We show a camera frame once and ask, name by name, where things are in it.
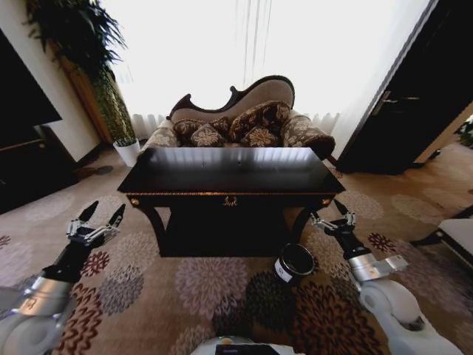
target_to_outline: floral carpet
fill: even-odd
[[[465,354],[473,354],[471,270],[444,245],[408,242],[473,203],[472,158],[472,150],[452,144],[422,169],[398,176],[343,175],[330,166],[347,189],[340,200],[358,215],[358,237],[377,257],[408,260],[409,268],[393,279]],[[103,165],[114,169],[0,216],[0,285],[30,284],[67,244],[69,220],[92,201],[100,201],[94,226],[126,202],[116,188],[129,168],[112,150],[91,167]],[[158,211],[169,218],[167,209]],[[320,214],[338,217],[333,207]],[[129,204],[120,228],[87,260],[54,354],[186,355],[221,334],[292,345],[305,354],[389,353],[386,336],[358,301],[337,242],[309,223],[302,243],[316,270],[293,288],[273,276],[273,258],[161,259],[148,220]]]

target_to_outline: table drawer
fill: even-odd
[[[327,205],[335,195],[289,195],[260,193],[253,195],[128,195],[130,202],[139,207],[140,204],[154,207],[196,206],[205,208],[224,206],[254,207],[254,206],[280,206],[280,207],[310,207]]]

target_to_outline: sofa armrest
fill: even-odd
[[[282,127],[283,146],[306,146],[324,160],[332,154],[335,148],[335,139],[331,135],[315,127],[312,121],[291,110],[289,118]]]
[[[141,149],[141,152],[144,152],[149,147],[170,148],[177,146],[179,146],[179,141],[177,140],[177,133],[174,131],[174,124],[169,120],[165,120],[156,128]]]

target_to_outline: drawer handle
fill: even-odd
[[[225,207],[235,207],[235,206],[238,206],[238,202],[237,202],[237,199],[236,199],[236,198],[237,198],[237,197],[234,196],[233,201],[230,201],[230,198],[229,198],[228,196],[225,197],[225,202],[223,203],[223,205],[224,205]]]

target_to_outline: dark door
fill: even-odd
[[[473,101],[472,17],[473,1],[438,2],[338,169],[402,173]]]

